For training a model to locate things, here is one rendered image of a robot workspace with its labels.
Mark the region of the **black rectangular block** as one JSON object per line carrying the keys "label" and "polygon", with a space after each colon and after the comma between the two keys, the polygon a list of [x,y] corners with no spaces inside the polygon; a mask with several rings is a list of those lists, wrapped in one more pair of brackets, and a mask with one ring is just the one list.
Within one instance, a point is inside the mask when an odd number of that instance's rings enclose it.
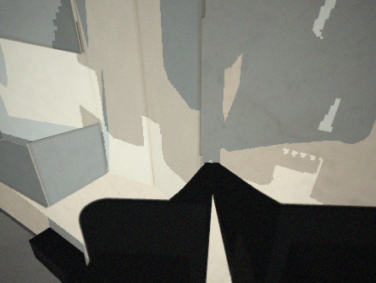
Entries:
{"label": "black rectangular block", "polygon": [[36,259],[62,283],[75,283],[86,268],[84,253],[51,227],[29,242]]}

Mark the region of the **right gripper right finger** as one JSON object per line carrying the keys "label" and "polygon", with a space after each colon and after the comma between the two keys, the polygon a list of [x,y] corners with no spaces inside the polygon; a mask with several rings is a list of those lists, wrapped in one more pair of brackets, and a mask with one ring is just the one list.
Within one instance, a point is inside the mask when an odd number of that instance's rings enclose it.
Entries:
{"label": "right gripper right finger", "polygon": [[376,207],[280,203],[212,165],[232,283],[280,283],[290,246],[299,241],[376,246]]}

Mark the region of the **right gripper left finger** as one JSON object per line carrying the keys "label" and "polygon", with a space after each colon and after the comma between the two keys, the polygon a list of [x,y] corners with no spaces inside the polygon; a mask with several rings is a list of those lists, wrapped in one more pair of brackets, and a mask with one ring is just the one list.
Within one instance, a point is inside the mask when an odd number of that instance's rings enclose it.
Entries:
{"label": "right gripper left finger", "polygon": [[88,258],[95,252],[182,255],[190,259],[190,283],[207,283],[212,201],[213,165],[205,163],[169,200],[88,203],[79,215]]}

